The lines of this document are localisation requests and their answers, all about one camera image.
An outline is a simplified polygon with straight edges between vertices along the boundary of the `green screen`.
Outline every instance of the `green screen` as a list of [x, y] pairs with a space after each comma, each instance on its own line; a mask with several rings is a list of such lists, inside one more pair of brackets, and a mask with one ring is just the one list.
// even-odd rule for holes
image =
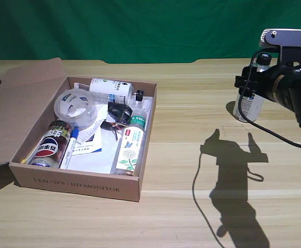
[[0, 0], [0, 59], [249, 58], [266, 28], [301, 28], [301, 1]]

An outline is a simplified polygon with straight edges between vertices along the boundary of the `blue marker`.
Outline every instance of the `blue marker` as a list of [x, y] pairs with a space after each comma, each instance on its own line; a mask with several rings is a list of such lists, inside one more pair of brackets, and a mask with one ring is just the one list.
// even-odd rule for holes
[[76, 140], [78, 138], [78, 134], [79, 134], [79, 129], [77, 129], [77, 128], [73, 129], [68, 147], [66, 149], [66, 153], [64, 154], [64, 157], [61, 162], [61, 166], [60, 166], [61, 169], [68, 168], [70, 159], [72, 157], [73, 148], [74, 148], [74, 145], [76, 144]]

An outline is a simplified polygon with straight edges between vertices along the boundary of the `open cardboard box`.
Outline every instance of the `open cardboard box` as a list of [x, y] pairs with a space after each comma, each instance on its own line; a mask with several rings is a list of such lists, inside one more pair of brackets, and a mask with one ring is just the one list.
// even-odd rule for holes
[[156, 83], [121, 80], [132, 83], [136, 89], [142, 89], [145, 96], [153, 97], [138, 176], [81, 172], [20, 163], [36, 146], [51, 121], [56, 119], [56, 98], [65, 90], [73, 88], [74, 83], [89, 85], [94, 77], [66, 76], [59, 58], [8, 70], [0, 85], [0, 165], [9, 163], [22, 187], [138, 202], [155, 112]]

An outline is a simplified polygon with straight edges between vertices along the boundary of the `wood grain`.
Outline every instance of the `wood grain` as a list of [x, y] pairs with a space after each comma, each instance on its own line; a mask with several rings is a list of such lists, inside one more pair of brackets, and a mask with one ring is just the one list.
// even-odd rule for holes
[[[0, 71], [29, 62], [0, 61]], [[0, 247], [219, 247], [192, 198], [199, 164], [196, 197], [215, 233], [226, 224], [228, 232], [218, 236], [225, 247], [301, 247], [301, 149], [238, 122], [226, 109], [237, 93], [234, 77], [247, 64], [64, 61], [67, 75], [158, 82], [141, 200], [20, 188], [3, 169]], [[264, 102], [257, 123], [301, 143], [294, 113], [276, 103]], [[264, 180], [247, 180], [259, 179], [247, 166]], [[221, 194], [235, 199], [222, 201]]]

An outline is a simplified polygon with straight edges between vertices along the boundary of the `soda can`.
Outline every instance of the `soda can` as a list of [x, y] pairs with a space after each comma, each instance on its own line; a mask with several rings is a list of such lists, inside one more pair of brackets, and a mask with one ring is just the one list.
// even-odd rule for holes
[[68, 146], [71, 132], [72, 127], [65, 121], [53, 121], [48, 127], [30, 164], [59, 168]]

